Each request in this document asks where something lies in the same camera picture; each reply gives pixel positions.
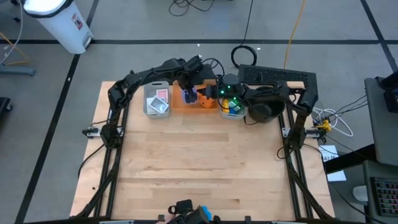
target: orange container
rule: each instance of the orange container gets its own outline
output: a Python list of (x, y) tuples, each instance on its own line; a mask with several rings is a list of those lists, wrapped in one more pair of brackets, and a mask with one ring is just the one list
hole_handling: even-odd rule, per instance
[[(206, 85), (214, 85), (214, 80), (205, 80), (202, 85), (195, 85), (195, 88), (201, 89), (206, 88)], [(186, 104), (183, 102), (181, 97), (181, 88), (177, 81), (173, 82), (173, 93), (172, 93), (172, 111), (177, 113), (218, 113), (218, 104), (215, 103), (211, 108), (204, 108), (196, 101), (194, 104)]]

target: gray floor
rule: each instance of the gray floor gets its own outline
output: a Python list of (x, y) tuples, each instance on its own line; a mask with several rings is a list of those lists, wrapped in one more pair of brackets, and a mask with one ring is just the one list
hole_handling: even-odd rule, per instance
[[(97, 40), (129, 39), (241, 39), (246, 27), (249, 0), (216, 1), (208, 12), (193, 9), (184, 17), (168, 13), (172, 1), (99, 0), (91, 30)], [(395, 0), (367, 0), (385, 39), (398, 39)], [(93, 0), (76, 0), (84, 17)], [(199, 6), (208, 2), (195, 1)], [(299, 13), (300, 1), (254, 0), (248, 39), (288, 39)], [(8, 2), (0, 12), (18, 14)], [(24, 17), (24, 40), (53, 39), (40, 24)], [(0, 32), (17, 37), (19, 26), (0, 14)], [(377, 40), (368, 17), (358, 0), (308, 0), (295, 39), (307, 40)], [(67, 218), (75, 187), (77, 169), (82, 161), (87, 139), (81, 130), (87, 127), (96, 106), (100, 83), (118, 80), (130, 69), (145, 70), (168, 58), (190, 58), (200, 54), (214, 57), (228, 72), (237, 73), (230, 61), (234, 44), (157, 44), (91, 45), (80, 57), (49, 153), (40, 175), (25, 221)], [(12, 98), (15, 105), (1, 125), (0, 132), (0, 217), (13, 223), (25, 194), (52, 119), (73, 55), (62, 46), (21, 44), (19, 46), (37, 69), (35, 77), (0, 75), (0, 96)], [(253, 44), (258, 65), (282, 68), (286, 45)], [(389, 45), (395, 58), (398, 45)], [(13, 54), (10, 60), (21, 57)], [(251, 55), (239, 52), (237, 60), (250, 63)], [(315, 72), (320, 101), (326, 108), (337, 109), (364, 95), (367, 77), (386, 76), (392, 72), (380, 44), (375, 45), (293, 45), (288, 69)], [(354, 131), (349, 138), (332, 132), (331, 137), (357, 149), (373, 142), (367, 108), (346, 113), (344, 119)], [(337, 146), (339, 151), (347, 149)], [(361, 168), (347, 170), (348, 182), (334, 184), (350, 195), (351, 186), (360, 183)], [(332, 194), (336, 216), (342, 220), (364, 221), (337, 195)]]

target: computer monitor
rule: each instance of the computer monitor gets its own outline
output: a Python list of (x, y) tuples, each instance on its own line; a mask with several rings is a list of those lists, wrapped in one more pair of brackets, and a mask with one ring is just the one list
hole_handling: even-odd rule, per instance
[(380, 87), (385, 90), (384, 99), (386, 100), (388, 111), (398, 113), (398, 71), (387, 78), (378, 77), (378, 82)]

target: black keyboard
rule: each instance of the black keyboard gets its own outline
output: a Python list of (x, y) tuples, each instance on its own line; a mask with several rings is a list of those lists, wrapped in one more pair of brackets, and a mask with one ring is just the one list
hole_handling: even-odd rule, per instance
[(398, 179), (371, 177), (371, 184), (378, 214), (398, 217)]
[(317, 76), (311, 72), (301, 72), (279, 68), (260, 67), (255, 65), (240, 65), (239, 80), (249, 85), (267, 84), (276, 81), (300, 81), (305, 87), (317, 89)]

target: wooden tabletop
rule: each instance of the wooden tabletop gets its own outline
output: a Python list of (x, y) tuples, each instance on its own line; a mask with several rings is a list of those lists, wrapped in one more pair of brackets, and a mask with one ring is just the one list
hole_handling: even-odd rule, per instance
[[(106, 119), (107, 90), (113, 83), (102, 83), (93, 121)], [(156, 220), (176, 201), (192, 199), (194, 207), (205, 205), (222, 220), (244, 220), (246, 215), (252, 220), (295, 220), (286, 164), (276, 156), (282, 147), (278, 119), (247, 126), (218, 113), (173, 111), (169, 118), (149, 119), (142, 111), (143, 98), (140, 87), (127, 118), (113, 219)], [(318, 147), (314, 139), (305, 143)], [(88, 140), (85, 157), (100, 145), (100, 138)], [(83, 167), (71, 215), (80, 212), (98, 188), (104, 152)], [(308, 146), (301, 152), (308, 188), (333, 216), (320, 153)]]

